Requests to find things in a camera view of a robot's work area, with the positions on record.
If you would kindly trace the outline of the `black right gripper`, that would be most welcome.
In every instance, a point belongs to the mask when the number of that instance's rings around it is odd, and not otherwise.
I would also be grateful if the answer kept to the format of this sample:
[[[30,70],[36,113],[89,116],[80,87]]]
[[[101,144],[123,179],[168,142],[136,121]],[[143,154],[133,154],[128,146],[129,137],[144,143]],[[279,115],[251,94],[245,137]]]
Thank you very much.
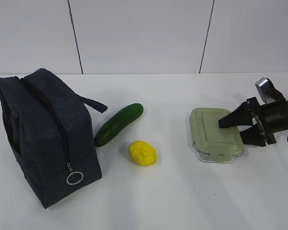
[[[276,143],[275,136],[269,131],[261,106],[255,97],[243,102],[232,113],[221,118],[218,123],[220,128],[252,126],[240,132],[240,137],[245,145],[265,147],[265,145]]]

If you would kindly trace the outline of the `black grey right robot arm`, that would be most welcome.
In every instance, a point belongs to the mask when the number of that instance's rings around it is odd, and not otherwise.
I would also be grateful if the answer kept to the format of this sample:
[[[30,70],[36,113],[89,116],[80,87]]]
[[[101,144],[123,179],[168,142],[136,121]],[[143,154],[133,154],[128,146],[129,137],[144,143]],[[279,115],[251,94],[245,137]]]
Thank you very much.
[[[218,123],[220,128],[249,126],[240,132],[243,144],[259,147],[275,144],[274,134],[288,130],[288,101],[260,105],[253,97]]]

